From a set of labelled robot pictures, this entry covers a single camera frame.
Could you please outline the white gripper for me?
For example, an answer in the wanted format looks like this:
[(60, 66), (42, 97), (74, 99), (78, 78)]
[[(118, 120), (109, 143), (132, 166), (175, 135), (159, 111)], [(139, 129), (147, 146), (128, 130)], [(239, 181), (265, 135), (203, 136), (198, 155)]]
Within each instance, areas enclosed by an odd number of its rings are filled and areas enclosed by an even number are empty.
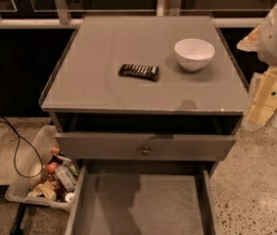
[[(277, 66), (277, 3), (261, 25), (238, 42), (237, 48), (246, 52), (257, 51), (261, 61)], [(245, 113), (245, 123), (265, 126), (277, 113), (277, 67), (271, 67), (254, 80), (258, 81), (257, 90)]]

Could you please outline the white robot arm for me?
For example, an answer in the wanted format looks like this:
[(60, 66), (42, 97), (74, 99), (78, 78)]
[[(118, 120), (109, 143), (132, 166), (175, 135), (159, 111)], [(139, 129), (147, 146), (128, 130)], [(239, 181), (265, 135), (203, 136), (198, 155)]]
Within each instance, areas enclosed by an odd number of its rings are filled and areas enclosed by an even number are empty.
[(277, 3), (237, 48), (257, 52), (258, 59), (268, 64), (263, 74), (255, 74), (250, 87), (250, 105), (244, 112), (242, 126), (258, 130), (268, 123), (277, 128)]

